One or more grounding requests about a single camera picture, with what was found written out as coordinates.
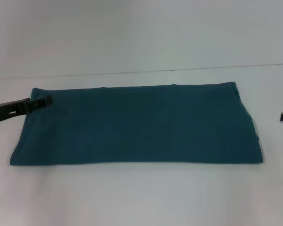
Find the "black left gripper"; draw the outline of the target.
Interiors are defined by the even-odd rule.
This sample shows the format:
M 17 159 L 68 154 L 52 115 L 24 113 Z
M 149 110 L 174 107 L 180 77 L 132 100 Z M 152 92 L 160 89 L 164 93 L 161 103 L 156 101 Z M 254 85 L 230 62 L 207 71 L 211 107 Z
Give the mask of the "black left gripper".
M 0 122 L 13 117 L 25 115 L 27 113 L 32 113 L 36 110 L 45 108 L 52 104 L 52 96 L 46 96 L 34 100 L 30 100 L 30 98 L 25 98 L 22 100 L 0 104 Z

